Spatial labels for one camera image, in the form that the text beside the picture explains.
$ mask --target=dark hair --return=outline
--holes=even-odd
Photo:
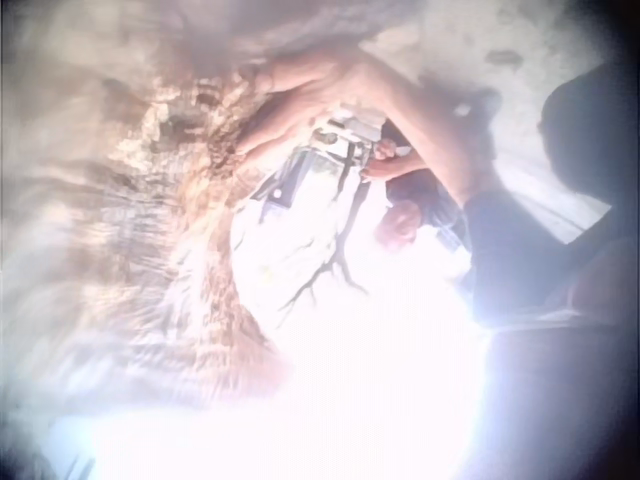
[[[605,64],[558,87],[540,130],[555,174],[569,188],[628,207],[638,191],[638,85],[632,68]]]

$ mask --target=bright light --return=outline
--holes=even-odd
[[[383,207],[374,194],[347,252],[371,295],[326,275],[318,308],[301,302],[277,332],[297,364],[287,388],[207,413],[93,420],[91,478],[449,478],[474,424],[485,338],[428,236],[399,257],[371,241]]]

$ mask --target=hand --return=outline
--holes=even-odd
[[[396,156],[396,142],[383,138],[376,143],[373,156],[376,160],[389,160]]]
[[[359,50],[316,50],[278,59],[256,74],[256,90],[281,94],[278,104],[243,135],[236,153],[245,165],[274,165],[306,142],[344,101],[367,95],[368,57]]]
[[[369,181],[382,180],[387,182],[406,173],[426,168],[427,165],[418,154],[412,151],[409,155],[400,158],[386,158],[384,160],[376,158],[362,171],[362,176]]]

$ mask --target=fur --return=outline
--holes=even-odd
[[[415,2],[250,3],[31,2],[6,20],[5,409],[206,407],[286,378],[231,270],[234,211],[266,174],[232,153],[267,100],[237,66],[369,36]]]

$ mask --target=sleeve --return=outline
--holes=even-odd
[[[488,327],[517,310],[540,306],[568,274],[565,245],[506,192],[464,207],[474,269],[473,310]]]

